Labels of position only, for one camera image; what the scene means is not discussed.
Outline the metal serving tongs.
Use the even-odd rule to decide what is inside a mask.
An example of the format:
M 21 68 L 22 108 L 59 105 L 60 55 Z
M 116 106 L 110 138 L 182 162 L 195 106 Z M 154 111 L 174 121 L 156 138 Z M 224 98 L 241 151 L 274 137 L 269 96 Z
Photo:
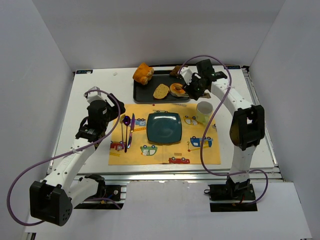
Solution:
M 173 83 L 170 86 L 170 93 L 176 97 L 186 97 L 187 96 L 186 92 L 183 90 L 183 85 L 181 85 L 179 83 Z M 211 96 L 208 92 L 205 92 L 204 94 L 202 94 L 200 96 L 200 98 L 210 99 Z

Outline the orange glazed donut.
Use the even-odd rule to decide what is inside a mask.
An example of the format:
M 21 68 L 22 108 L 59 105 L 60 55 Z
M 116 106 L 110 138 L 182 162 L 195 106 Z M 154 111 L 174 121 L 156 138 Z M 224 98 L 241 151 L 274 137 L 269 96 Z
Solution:
M 183 89 L 183 85 L 180 83 L 173 83 L 169 87 L 170 93 L 174 97 L 188 97 L 185 90 Z

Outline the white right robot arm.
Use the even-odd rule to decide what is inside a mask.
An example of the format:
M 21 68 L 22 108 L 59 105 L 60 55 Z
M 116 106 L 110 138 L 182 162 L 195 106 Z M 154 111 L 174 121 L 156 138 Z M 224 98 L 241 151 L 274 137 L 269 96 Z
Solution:
M 182 65 L 178 74 L 185 84 L 183 90 L 193 100 L 198 100 L 206 90 L 216 96 L 219 107 L 225 106 L 232 116 L 229 136 L 233 143 L 233 159 L 227 174 L 226 190 L 236 194 L 248 189 L 249 171 L 253 154 L 265 137 L 265 110 L 245 100 L 233 87 L 228 68 L 215 71 L 209 59 L 196 63 L 197 71 Z

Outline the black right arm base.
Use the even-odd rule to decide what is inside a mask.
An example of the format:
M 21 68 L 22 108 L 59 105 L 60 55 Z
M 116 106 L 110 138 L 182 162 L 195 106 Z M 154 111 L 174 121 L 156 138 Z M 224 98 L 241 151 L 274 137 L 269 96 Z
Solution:
M 231 194 L 225 184 L 211 184 L 203 191 L 209 198 L 210 211 L 212 213 L 231 212 L 257 212 L 256 200 L 253 185 Z

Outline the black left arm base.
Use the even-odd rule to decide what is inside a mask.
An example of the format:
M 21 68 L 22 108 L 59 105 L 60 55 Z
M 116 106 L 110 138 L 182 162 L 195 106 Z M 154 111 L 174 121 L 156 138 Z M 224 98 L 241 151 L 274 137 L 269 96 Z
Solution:
M 75 206 L 83 210 L 121 210 L 124 205 L 126 187 L 119 184 L 108 184 L 105 178 L 98 174 L 89 174 L 80 177 L 78 182 L 94 180 L 97 182 L 96 193 Z

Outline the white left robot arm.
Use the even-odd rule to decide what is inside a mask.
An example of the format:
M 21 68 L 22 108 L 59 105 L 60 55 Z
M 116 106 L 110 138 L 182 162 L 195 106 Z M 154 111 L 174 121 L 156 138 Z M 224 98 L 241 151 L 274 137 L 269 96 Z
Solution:
M 112 93 L 108 94 L 111 102 L 107 102 L 101 94 L 102 91 L 97 88 L 84 94 L 89 103 L 88 115 L 80 123 L 70 152 L 62 157 L 49 175 L 30 186 L 30 215 L 33 218 L 63 226 L 79 204 L 105 196 L 105 179 L 98 174 L 86 175 L 73 184 L 79 170 L 109 135 L 109 122 L 119 121 L 126 111 L 124 103 Z

